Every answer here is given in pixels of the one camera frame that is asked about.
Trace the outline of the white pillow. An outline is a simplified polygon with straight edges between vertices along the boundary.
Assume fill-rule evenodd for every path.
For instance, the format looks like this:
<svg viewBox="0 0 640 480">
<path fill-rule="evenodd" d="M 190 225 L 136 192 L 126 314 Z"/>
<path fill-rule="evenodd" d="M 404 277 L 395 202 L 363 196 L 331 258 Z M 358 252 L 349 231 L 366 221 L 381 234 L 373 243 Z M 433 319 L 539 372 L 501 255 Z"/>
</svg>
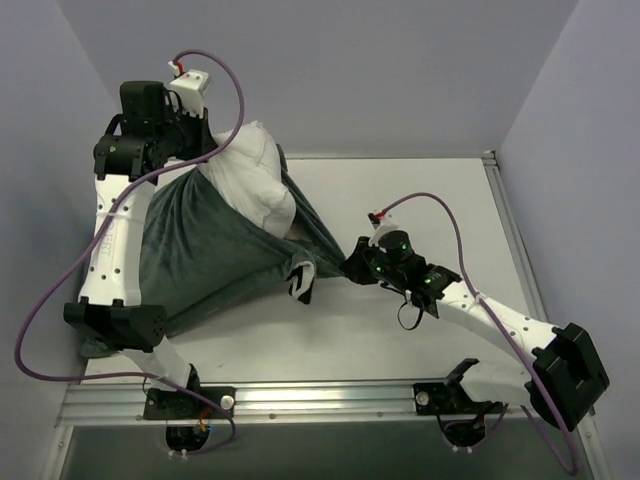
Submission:
<svg viewBox="0 0 640 480">
<path fill-rule="evenodd" d="M 275 237 L 287 235 L 296 202 L 284 184 L 276 142 L 261 122 L 243 125 L 226 149 L 198 170 L 247 220 Z"/>
</svg>

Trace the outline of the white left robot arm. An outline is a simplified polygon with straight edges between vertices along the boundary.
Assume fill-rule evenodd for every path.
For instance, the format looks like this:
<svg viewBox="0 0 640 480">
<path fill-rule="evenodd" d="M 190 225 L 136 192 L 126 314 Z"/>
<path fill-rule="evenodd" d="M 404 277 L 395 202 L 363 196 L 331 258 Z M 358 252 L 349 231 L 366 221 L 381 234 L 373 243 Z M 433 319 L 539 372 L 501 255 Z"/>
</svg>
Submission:
<svg viewBox="0 0 640 480">
<path fill-rule="evenodd" d="M 139 266 L 155 172 L 171 158 L 190 160 L 217 146 L 204 106 L 209 83 L 205 73 L 186 73 L 169 85 L 121 85 L 122 111 L 93 152 L 98 242 L 78 300 L 64 307 L 69 325 L 152 374 L 152 387 L 169 391 L 166 408 L 179 419 L 200 411 L 202 395 L 188 385 L 192 367 L 164 333 L 165 308 L 142 301 Z"/>
</svg>

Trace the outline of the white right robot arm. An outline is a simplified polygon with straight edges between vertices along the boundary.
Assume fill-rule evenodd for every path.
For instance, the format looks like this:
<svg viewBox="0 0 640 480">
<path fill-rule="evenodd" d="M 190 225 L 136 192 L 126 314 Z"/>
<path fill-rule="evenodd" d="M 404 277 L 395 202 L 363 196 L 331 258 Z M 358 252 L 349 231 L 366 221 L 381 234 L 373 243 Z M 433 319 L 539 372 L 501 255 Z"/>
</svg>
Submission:
<svg viewBox="0 0 640 480">
<path fill-rule="evenodd" d="M 542 322 L 472 293 L 459 273 L 415 253 L 403 230 L 376 242 L 359 237 L 340 269 L 356 284 L 399 291 L 421 313 L 462 327 L 520 361 L 515 369 L 473 361 L 455 375 L 443 390 L 455 412 L 483 402 L 522 404 L 548 424 L 573 431 L 610 385 L 584 328 Z"/>
</svg>

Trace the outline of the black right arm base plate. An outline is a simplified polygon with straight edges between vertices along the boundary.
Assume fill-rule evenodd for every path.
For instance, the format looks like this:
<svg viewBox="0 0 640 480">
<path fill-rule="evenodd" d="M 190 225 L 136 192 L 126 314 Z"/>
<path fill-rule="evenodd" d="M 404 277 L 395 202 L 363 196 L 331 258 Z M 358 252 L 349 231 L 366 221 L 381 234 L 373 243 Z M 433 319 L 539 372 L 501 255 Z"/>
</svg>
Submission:
<svg viewBox="0 0 640 480">
<path fill-rule="evenodd" d="M 500 402 L 472 400 L 457 383 L 421 382 L 412 388 L 415 410 L 421 416 L 498 414 L 504 408 Z"/>
</svg>

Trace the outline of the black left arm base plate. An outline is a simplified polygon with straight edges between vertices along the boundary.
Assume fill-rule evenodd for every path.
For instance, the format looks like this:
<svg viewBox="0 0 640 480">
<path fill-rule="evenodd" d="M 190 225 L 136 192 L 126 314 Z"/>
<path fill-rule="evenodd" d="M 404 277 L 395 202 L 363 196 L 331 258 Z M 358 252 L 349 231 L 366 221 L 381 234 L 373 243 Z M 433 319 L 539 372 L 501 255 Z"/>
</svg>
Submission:
<svg viewBox="0 0 640 480">
<path fill-rule="evenodd" d="M 225 419 L 232 416 L 237 390 L 231 386 L 200 387 L 197 393 L 225 411 L 220 413 L 207 402 L 179 391 L 149 388 L 142 414 L 144 420 Z"/>
</svg>

